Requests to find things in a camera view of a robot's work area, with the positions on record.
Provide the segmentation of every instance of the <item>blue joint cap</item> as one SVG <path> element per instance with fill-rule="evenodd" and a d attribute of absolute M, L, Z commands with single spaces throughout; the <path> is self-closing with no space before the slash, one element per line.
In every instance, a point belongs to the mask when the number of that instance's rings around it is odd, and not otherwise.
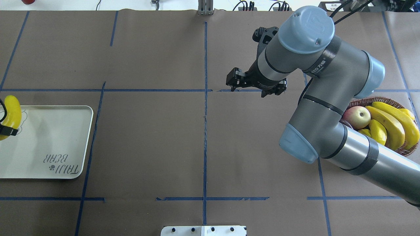
<path fill-rule="evenodd" d="M 318 153 L 312 145 L 289 123 L 286 125 L 279 144 L 284 151 L 303 162 L 311 164 L 318 158 Z"/>
<path fill-rule="evenodd" d="M 323 9 L 305 6 L 297 9 L 279 31 L 280 43 L 294 53 L 312 54 L 323 50 L 334 37 L 334 21 Z"/>
<path fill-rule="evenodd" d="M 373 90 L 381 85 L 385 77 L 385 67 L 383 64 L 369 53 L 365 53 L 369 59 L 369 74 L 367 75 L 365 86 L 354 98 L 364 98 L 371 95 Z"/>

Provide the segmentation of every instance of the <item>gray robotic arm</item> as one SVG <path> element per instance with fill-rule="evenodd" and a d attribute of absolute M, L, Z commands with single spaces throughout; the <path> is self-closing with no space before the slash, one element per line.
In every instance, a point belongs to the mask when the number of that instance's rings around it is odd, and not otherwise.
<path fill-rule="evenodd" d="M 280 139 L 283 150 L 307 163 L 326 159 L 420 209 L 420 165 L 339 123 L 352 98 L 381 84 L 381 62 L 335 36 L 332 19 L 312 6 L 295 11 L 259 51 L 246 73 L 228 75 L 233 90 L 253 86 L 263 96 L 279 94 L 296 69 L 313 78 Z"/>

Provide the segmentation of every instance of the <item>white floor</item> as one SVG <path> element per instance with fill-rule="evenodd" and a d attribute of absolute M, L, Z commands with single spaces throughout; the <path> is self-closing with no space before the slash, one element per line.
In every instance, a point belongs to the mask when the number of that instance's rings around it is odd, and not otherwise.
<path fill-rule="evenodd" d="M 95 10 L 98 2 L 99 0 L 35 0 L 33 4 L 25 5 L 21 0 L 0 0 L 0 10 Z M 214 0 L 213 5 L 216 9 L 232 10 L 238 2 L 238 0 Z M 305 5 L 318 6 L 319 4 L 319 1 L 313 0 L 288 0 L 286 2 L 293 10 Z M 267 11 L 273 3 L 273 0 L 255 0 L 255 7 L 258 10 Z M 151 3 L 151 0 L 102 0 L 98 6 L 98 10 L 125 8 L 155 10 L 156 6 Z M 197 10 L 197 8 L 198 0 L 160 0 L 159 10 Z"/>

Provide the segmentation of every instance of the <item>banana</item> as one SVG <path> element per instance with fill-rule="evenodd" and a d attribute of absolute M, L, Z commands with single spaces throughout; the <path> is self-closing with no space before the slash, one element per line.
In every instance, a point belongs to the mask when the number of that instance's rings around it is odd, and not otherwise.
<path fill-rule="evenodd" d="M 370 130 L 368 130 L 367 128 L 359 129 L 358 132 L 368 136 L 369 138 L 372 138 L 372 135 L 370 134 Z"/>
<path fill-rule="evenodd" d="M 377 120 L 372 119 L 369 122 L 370 132 L 372 134 L 372 139 L 378 143 L 385 145 L 386 142 L 386 129 L 385 127 Z"/>
<path fill-rule="evenodd" d="M 416 117 L 414 116 L 414 114 L 410 110 L 405 109 L 405 108 L 398 108 L 398 110 L 402 111 L 404 114 L 409 116 L 412 120 L 416 119 Z"/>
<path fill-rule="evenodd" d="M 19 100 L 15 96 L 9 95 L 4 99 L 4 105 L 7 109 L 7 116 L 2 125 L 12 127 L 14 129 L 19 128 L 22 120 L 22 111 Z M 9 136 L 0 135 L 0 141 L 8 137 Z"/>
<path fill-rule="evenodd" d="M 379 121 L 379 123 L 388 131 L 389 149 L 397 150 L 401 147 L 405 140 L 404 128 L 401 123 L 396 118 L 380 109 L 371 106 L 367 106 L 366 109 L 369 110 L 372 119 Z"/>
<path fill-rule="evenodd" d="M 402 127 L 404 128 L 405 141 L 406 141 L 406 144 L 404 146 L 405 150 L 410 149 L 419 141 L 420 132 L 417 125 L 404 112 L 398 110 L 398 108 L 395 108 L 383 102 L 373 102 L 372 106 L 386 113 L 389 113 L 391 116 L 395 117 L 402 124 Z"/>

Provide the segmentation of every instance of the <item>fruit basket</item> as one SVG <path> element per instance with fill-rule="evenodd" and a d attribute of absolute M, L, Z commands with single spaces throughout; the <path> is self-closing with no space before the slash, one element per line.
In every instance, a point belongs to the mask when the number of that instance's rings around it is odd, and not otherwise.
<path fill-rule="evenodd" d="M 403 105 L 387 97 L 366 97 L 363 99 L 357 99 L 357 100 L 351 101 L 347 109 L 354 106 L 362 106 L 362 107 L 370 106 L 372 102 L 383 102 L 395 108 L 405 108 Z M 402 147 L 400 147 L 397 150 L 395 150 L 395 152 L 397 152 L 398 154 L 402 156 L 407 157 L 408 155 L 412 154 L 416 150 L 417 146 L 418 146 L 418 142 L 408 150 L 404 150 Z"/>

